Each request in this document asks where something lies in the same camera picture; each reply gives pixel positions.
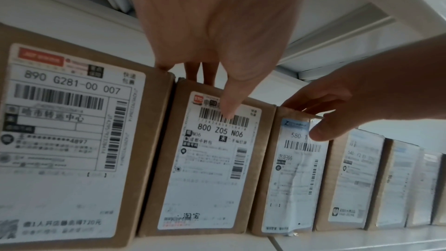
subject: package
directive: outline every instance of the package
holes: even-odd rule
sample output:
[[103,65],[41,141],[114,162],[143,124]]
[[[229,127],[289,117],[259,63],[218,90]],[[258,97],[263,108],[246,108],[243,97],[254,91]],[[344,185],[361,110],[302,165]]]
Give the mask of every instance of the package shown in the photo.
[[317,231],[364,228],[384,137],[353,129],[331,141],[316,211]]
[[430,225],[442,154],[424,151],[418,158],[410,190],[406,226]]
[[276,106],[179,80],[139,236],[246,231]]
[[370,202],[366,230],[404,227],[419,146],[386,139]]
[[442,154],[441,165],[438,173],[437,187],[433,202],[432,224],[446,225],[446,158]]
[[173,75],[4,25],[0,64],[0,249],[128,245]]
[[257,186],[249,229],[257,236],[311,231],[328,141],[308,132],[320,118],[278,107]]

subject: qr code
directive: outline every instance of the qr code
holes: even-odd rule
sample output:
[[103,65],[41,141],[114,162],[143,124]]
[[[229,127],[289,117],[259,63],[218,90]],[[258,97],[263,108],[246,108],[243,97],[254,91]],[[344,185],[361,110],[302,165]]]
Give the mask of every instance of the qr code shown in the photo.
[[19,228],[19,220],[0,221],[0,240],[16,237]]

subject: red logo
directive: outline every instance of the red logo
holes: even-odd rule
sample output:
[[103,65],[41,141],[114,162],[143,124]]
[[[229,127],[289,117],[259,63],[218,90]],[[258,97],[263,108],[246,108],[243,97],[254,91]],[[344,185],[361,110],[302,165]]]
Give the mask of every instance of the red logo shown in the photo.
[[201,105],[203,104],[204,97],[201,95],[195,95],[194,104]]
[[54,66],[63,67],[64,66],[64,57],[45,53],[41,51],[36,51],[28,48],[20,48],[19,58],[36,61],[40,63],[50,64]]

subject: brown cardboard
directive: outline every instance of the brown cardboard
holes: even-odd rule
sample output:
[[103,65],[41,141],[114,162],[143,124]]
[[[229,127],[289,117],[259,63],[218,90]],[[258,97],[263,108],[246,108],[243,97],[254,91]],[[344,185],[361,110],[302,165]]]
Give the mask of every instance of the brown cardboard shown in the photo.
[[446,225],[446,156],[441,158],[441,167],[438,175],[435,200],[432,211],[433,225]]
[[443,155],[440,153],[422,151],[411,184],[406,227],[431,224],[442,157]]
[[[377,226],[376,223],[378,221],[378,215],[381,208],[381,201],[382,196],[384,193],[384,188],[386,185],[387,178],[389,177],[389,174],[391,173],[392,164],[394,160],[394,150],[398,143],[404,143],[402,141],[397,141],[393,139],[386,139],[384,141],[384,147],[381,154],[381,160],[380,160],[380,166],[378,168],[378,173],[376,175],[376,182],[374,186],[374,191],[372,194],[372,200],[370,201],[370,207],[368,211],[368,217],[366,222],[366,230],[374,231],[379,229],[388,229],[388,228],[400,228],[404,227],[406,224],[406,219],[404,218],[402,222],[398,224],[391,224],[391,225],[385,225],[385,226]],[[406,202],[406,206],[401,207],[401,209],[404,209],[406,211],[408,210],[408,201]]]
[[336,182],[342,168],[343,156],[347,147],[349,134],[350,132],[347,132],[332,140],[330,146],[328,147],[324,178],[322,180],[315,218],[315,230],[317,231],[351,230],[364,228],[365,226],[367,214],[365,215],[362,224],[344,224],[329,222],[328,220],[330,214],[332,213],[331,204],[335,195]]
[[271,171],[274,166],[275,152],[277,148],[277,141],[280,134],[280,128],[283,118],[289,118],[293,120],[310,122],[311,119],[317,118],[317,116],[296,111],[293,109],[278,107],[275,112],[273,126],[271,128],[271,134],[269,136],[268,147],[263,161],[262,172],[260,173],[260,180],[257,185],[256,197],[254,199],[251,216],[249,218],[249,230],[256,236],[274,236],[283,235],[283,233],[264,233],[262,232],[263,217],[265,214],[265,205],[268,200],[269,182],[271,179]]
[[178,81],[166,128],[165,138],[161,146],[161,152],[159,155],[154,180],[151,185],[147,206],[143,215],[143,221],[138,232],[140,237],[158,235],[244,233],[246,231],[249,213],[251,211],[254,194],[256,192],[257,182],[262,167],[263,157],[265,155],[266,146],[269,139],[269,131],[271,129],[276,109],[276,106],[274,105],[251,98],[246,99],[243,104],[260,108],[262,110],[262,115],[254,144],[252,159],[249,164],[248,174],[243,188],[242,198],[233,228],[189,230],[158,230],[157,228],[176,155],[179,137],[182,132],[182,125],[189,102],[189,96],[192,91],[197,91],[216,97],[220,97],[222,94],[221,89],[211,86],[202,85],[185,79]]
[[146,82],[115,236],[104,239],[0,244],[0,249],[49,250],[118,248],[127,246],[133,240],[136,233],[147,180],[163,123],[164,113],[175,79],[174,76],[171,73],[166,73],[122,58],[0,24],[0,87],[2,88],[5,82],[9,48],[13,43],[44,48],[143,72],[146,74]]

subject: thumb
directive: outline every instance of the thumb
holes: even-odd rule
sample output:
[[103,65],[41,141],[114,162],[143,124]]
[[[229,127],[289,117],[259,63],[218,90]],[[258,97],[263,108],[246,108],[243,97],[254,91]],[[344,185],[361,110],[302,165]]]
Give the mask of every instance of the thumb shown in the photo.
[[265,77],[266,75],[250,80],[236,80],[228,76],[223,94],[220,98],[220,109],[222,110],[223,116],[227,119],[233,118],[243,100],[253,92]]
[[310,131],[310,138],[314,141],[335,139],[364,123],[379,119],[377,112],[364,101],[350,100],[340,105],[336,111],[325,114]]

